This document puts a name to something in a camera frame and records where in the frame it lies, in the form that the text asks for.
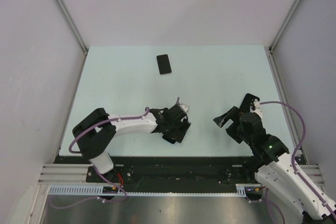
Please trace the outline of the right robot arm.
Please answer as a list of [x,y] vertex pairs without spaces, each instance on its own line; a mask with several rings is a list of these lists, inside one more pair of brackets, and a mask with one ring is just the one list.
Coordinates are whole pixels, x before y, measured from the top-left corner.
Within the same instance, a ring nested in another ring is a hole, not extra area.
[[278,137],[266,132],[261,109],[234,106],[213,121],[219,127],[232,121],[226,133],[252,150],[242,169],[245,181],[264,185],[301,216],[303,223],[335,223],[335,200],[312,181]]

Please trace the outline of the phone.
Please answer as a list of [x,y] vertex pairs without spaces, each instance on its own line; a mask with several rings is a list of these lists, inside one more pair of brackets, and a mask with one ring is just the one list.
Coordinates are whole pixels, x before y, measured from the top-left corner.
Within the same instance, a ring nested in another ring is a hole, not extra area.
[[172,73],[169,56],[167,54],[156,57],[160,75]]

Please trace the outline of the black phone case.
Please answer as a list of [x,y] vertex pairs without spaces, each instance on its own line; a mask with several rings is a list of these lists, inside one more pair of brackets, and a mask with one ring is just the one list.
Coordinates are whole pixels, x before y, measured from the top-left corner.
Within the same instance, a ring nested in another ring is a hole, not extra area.
[[245,97],[243,98],[243,101],[239,107],[239,115],[243,115],[246,113],[252,113],[251,112],[251,104],[254,102],[254,100],[257,99],[260,101],[260,98],[252,95],[250,93],[246,94]]

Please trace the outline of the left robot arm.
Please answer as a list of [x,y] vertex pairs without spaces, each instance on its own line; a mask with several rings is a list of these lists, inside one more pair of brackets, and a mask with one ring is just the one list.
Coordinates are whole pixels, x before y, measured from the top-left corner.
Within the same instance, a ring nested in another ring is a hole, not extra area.
[[171,108],[150,109],[140,115],[111,117],[104,108],[92,111],[72,129],[69,152],[81,154],[98,171],[105,182],[115,178],[116,169],[106,150],[113,138],[135,133],[159,133],[171,144],[181,143],[191,126],[189,106],[176,102]]

